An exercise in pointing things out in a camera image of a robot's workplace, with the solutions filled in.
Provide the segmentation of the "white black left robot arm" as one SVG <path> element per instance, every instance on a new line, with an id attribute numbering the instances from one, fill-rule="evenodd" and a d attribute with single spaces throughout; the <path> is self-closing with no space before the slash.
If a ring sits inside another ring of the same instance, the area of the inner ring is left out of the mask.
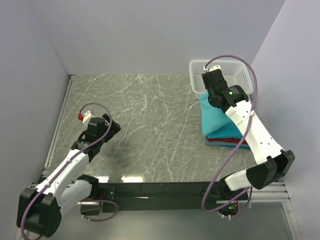
<path id="1" fill-rule="evenodd" d="M 40 237 L 51 237 L 63 216 L 78 202 L 100 201 L 100 183 L 96 177 L 79 173 L 99 154 L 104 143 L 121 127 L 108 114 L 94 117 L 79 114 L 87 129 L 75 141 L 62 163 L 35 188 L 25 188 L 18 201 L 16 225 Z"/>

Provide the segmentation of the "light blue cotton t-shirt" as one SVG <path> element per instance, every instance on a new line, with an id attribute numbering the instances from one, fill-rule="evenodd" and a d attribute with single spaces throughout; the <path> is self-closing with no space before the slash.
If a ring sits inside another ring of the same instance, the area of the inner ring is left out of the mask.
<path id="1" fill-rule="evenodd" d="M 208 96 L 209 94 L 205 93 L 198 99 L 201 107 L 201 128 L 204 137 L 220 127 L 232 123 L 220 108 L 209 104 Z"/>

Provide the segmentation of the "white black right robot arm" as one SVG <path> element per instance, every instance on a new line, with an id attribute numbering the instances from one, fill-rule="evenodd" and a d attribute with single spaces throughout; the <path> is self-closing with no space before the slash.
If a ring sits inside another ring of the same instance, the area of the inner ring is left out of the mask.
<path id="1" fill-rule="evenodd" d="M 235 124 L 248 144 L 256 165 L 223 178 L 222 198 L 230 200 L 237 190 L 248 187 L 261 190 L 284 177 L 295 160 L 292 150 L 284 150 L 267 131 L 253 109 L 253 102 L 239 86 L 221 83 L 206 87 L 208 102 Z"/>

